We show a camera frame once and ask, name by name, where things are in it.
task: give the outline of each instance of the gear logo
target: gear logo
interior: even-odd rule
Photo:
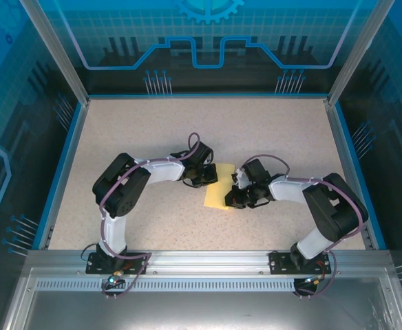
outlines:
[[[21,21],[19,0],[0,0],[0,27],[11,34]]]
[[[180,14],[186,14],[188,19],[196,23],[229,19],[230,14],[237,13],[237,7],[244,5],[244,0],[176,0]]]

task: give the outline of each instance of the yellow sponge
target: yellow sponge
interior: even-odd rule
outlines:
[[[218,174],[218,182],[207,186],[206,198],[204,206],[208,208],[219,208],[220,210],[228,210],[225,204],[225,197],[231,190],[233,180],[231,175],[235,172],[235,165],[232,164],[216,164],[216,173]]]

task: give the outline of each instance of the glass wall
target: glass wall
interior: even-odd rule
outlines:
[[[91,94],[328,93],[376,0],[42,0]]]
[[[20,3],[0,0],[0,324],[76,106]]]
[[[385,243],[402,265],[402,0],[340,99]]]

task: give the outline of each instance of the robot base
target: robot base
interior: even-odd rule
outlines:
[[[142,254],[142,252],[126,253],[126,250],[124,250],[120,254],[122,254],[123,256],[138,256],[139,254]],[[140,271],[142,263],[144,262],[145,260],[143,258],[134,260],[123,260],[120,258],[108,256],[101,249],[99,249],[98,246],[97,252],[92,252],[88,256],[85,273],[110,275],[114,272],[122,270],[125,275],[137,275]],[[141,274],[146,274],[146,267]]]
[[[325,274],[331,274],[331,266],[327,254],[318,254],[315,258],[309,260],[306,265],[302,265],[300,271],[291,261],[290,255],[290,252],[277,251],[268,254],[270,273],[272,275],[320,275],[322,274],[322,268],[320,268],[317,262],[321,261],[325,265]]]

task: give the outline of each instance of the beige tabletop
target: beige tabletop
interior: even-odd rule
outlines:
[[[186,150],[196,131],[214,162],[236,166],[258,153],[286,160],[293,177],[342,173],[322,100],[200,98],[92,100],[50,249],[82,250],[100,238],[92,185],[119,153],[149,159]],[[284,167],[262,159],[271,174]],[[275,201],[254,210],[203,206],[206,187],[160,182],[129,213],[130,250],[287,250],[315,226],[307,206]],[[360,235],[339,249],[364,249]]]

